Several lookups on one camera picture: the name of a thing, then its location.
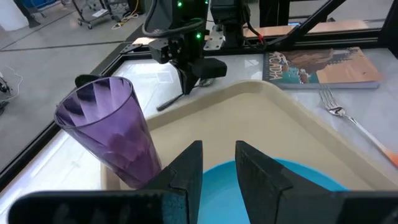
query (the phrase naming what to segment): beige tray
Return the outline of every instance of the beige tray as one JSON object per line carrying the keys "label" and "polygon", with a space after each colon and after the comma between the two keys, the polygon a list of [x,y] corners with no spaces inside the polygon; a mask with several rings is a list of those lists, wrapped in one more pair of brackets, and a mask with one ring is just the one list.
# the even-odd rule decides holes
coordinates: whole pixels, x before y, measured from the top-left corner
{"label": "beige tray", "polygon": [[[203,169],[234,159],[243,140],[272,157],[297,161],[349,189],[397,189],[358,150],[276,86],[240,82],[147,120],[162,165],[194,140],[203,140]],[[128,189],[103,167],[104,189]]]}

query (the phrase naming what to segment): gray floor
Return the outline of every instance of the gray floor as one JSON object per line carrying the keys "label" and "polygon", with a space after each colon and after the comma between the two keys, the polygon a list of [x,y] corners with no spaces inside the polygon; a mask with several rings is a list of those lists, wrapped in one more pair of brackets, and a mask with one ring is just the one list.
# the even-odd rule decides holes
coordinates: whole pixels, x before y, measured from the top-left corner
{"label": "gray floor", "polygon": [[[323,2],[293,2],[290,15],[311,14]],[[331,16],[337,21],[383,19],[391,4],[392,0],[347,0]],[[252,4],[251,10],[252,24],[256,27],[258,7]],[[42,25],[36,29],[14,32],[0,29],[0,71],[14,89],[18,79],[6,66],[24,77],[20,96],[0,116],[0,169],[49,124],[55,105],[73,88],[73,79],[78,74],[91,72],[117,44],[26,49],[123,41],[143,22],[143,17],[139,17],[118,30],[111,30],[114,21],[104,19],[93,30],[88,30],[76,23],[78,16],[71,7],[58,5],[45,13],[47,18],[37,16]]]}

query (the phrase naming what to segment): table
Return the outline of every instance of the table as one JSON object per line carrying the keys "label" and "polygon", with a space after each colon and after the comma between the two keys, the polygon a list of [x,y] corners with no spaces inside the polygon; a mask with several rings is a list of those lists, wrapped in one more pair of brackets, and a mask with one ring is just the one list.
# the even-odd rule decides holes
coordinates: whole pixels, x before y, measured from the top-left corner
{"label": "table", "polygon": [[[349,114],[390,149],[398,152],[398,70],[397,59],[387,49],[364,50],[365,55],[384,74],[377,90],[335,90],[337,100]],[[213,86],[193,90],[173,106],[195,100],[204,94],[228,86],[238,80],[261,79],[262,55],[222,56],[228,74]],[[153,60],[125,62],[115,73],[130,79],[146,117],[157,113],[156,106],[180,93],[177,72],[169,64]],[[366,160],[377,162],[393,178],[397,171],[349,122],[330,115],[323,109],[317,91],[287,90],[324,122],[358,146]],[[74,139],[60,131],[0,195],[0,223],[5,223],[11,203],[29,192],[38,190],[100,190],[100,162]]]}

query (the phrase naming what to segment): purple plastic cup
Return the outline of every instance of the purple plastic cup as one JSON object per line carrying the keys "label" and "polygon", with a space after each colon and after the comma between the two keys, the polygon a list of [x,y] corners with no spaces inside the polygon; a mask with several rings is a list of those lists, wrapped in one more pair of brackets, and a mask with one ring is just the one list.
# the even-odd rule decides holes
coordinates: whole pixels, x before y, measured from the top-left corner
{"label": "purple plastic cup", "polygon": [[57,106],[55,122],[128,186],[139,189],[160,171],[132,83],[102,78],[69,94]]}

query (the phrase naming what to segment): fork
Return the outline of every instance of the fork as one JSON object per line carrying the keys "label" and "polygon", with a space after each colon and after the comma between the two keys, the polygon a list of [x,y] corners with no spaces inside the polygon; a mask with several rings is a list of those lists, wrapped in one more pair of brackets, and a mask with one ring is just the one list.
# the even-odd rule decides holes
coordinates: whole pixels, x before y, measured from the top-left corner
{"label": "fork", "polygon": [[398,167],[398,154],[394,151],[391,151],[386,146],[384,146],[376,137],[374,137],[369,131],[367,131],[362,125],[360,125],[354,118],[348,116],[346,111],[342,106],[340,106],[333,94],[331,93],[329,87],[326,85],[320,85],[319,95],[322,99],[323,104],[325,105],[326,110],[340,118],[346,118],[352,123],[355,124],[359,130],[361,130],[378,148],[379,150],[387,157],[387,159],[392,162],[395,167]]}

